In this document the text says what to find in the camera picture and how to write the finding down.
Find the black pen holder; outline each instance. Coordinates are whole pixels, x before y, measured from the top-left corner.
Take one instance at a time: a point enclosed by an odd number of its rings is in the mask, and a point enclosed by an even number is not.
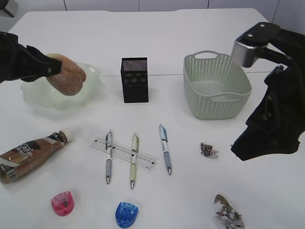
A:
[[[147,58],[122,58],[124,103],[148,102]]]

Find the sponge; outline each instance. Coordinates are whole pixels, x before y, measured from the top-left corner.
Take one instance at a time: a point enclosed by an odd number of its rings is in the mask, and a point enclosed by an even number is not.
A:
[[[61,62],[61,72],[46,77],[48,82],[64,95],[72,96],[80,92],[86,80],[84,70],[63,55],[50,53],[47,56]]]

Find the yellow pen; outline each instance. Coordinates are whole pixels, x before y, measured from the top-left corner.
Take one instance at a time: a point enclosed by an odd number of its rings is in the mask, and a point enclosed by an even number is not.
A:
[[[135,185],[135,180],[137,177],[137,154],[139,152],[139,138],[136,133],[132,136],[132,154],[131,158],[131,169],[130,169],[130,187],[133,189]]]

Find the bottle cap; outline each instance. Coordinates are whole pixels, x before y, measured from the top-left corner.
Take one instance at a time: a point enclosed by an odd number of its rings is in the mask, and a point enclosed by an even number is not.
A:
[[[65,128],[63,130],[61,130],[67,137],[67,142],[70,142],[73,140],[73,132],[72,130]]]
[[[74,200],[70,191],[58,194],[51,200],[51,204],[53,210],[59,216],[70,214],[74,208]]]
[[[139,209],[137,206],[130,203],[121,202],[115,212],[115,218],[118,226],[120,228],[130,227],[134,223],[138,211]]]

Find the frosted glass bowl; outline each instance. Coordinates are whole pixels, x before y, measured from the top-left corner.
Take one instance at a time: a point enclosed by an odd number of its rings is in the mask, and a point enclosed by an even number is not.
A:
[[[100,71],[89,64],[76,62],[86,73],[87,78],[79,93],[66,96],[57,91],[45,77],[32,83],[24,82],[21,85],[23,100],[29,105],[35,105],[56,110],[67,110],[84,106],[94,95],[101,90]]]

